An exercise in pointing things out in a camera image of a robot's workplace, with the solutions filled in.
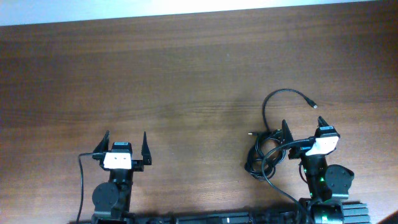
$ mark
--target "brown wood surface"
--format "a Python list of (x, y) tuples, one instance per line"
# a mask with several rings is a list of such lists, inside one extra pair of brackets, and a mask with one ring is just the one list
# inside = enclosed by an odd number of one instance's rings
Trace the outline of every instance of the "brown wood surface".
[[(80, 202), (77, 155), (111, 141), (153, 166), (134, 175), (131, 211), (205, 212), (289, 200), (244, 169), (264, 129), (294, 138), (322, 115), (341, 134), (329, 164), (355, 172), (350, 200), (372, 223), (398, 209), (398, 4), (364, 2), (0, 27), (0, 223), (67, 223)], [(299, 161), (272, 178), (308, 197)], [(108, 179), (83, 159), (82, 219)]]

